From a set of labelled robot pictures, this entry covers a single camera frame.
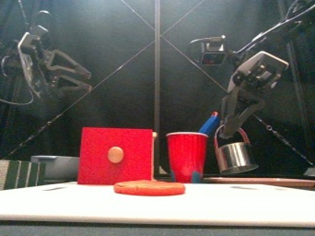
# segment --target table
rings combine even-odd
[[[315,232],[315,192],[263,184],[187,184],[184,195],[134,196],[110,185],[59,183],[1,191],[0,200],[0,235]]]

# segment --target bucket handle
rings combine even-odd
[[[218,138],[216,137],[218,137],[218,132],[222,129],[222,127],[223,127],[223,125],[220,125],[220,127],[216,129],[215,135],[214,135],[214,147],[215,147],[215,150],[218,150]],[[243,128],[239,128],[238,132],[242,134],[244,142],[250,144],[250,139],[248,139],[248,136],[247,136],[246,131],[243,130]]]

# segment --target marker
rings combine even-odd
[[[214,112],[211,118],[207,120],[207,122],[204,123],[204,125],[202,125],[200,129],[199,129],[199,133],[204,134],[204,135],[210,135],[214,128],[219,125],[220,123],[220,119],[219,119],[219,113]]]

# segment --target round button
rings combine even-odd
[[[108,150],[108,159],[112,163],[120,163],[123,160],[123,149],[120,147],[111,147]]]

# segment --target round wooden plate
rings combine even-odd
[[[160,181],[128,181],[114,185],[115,192],[124,195],[182,195],[183,183]]]

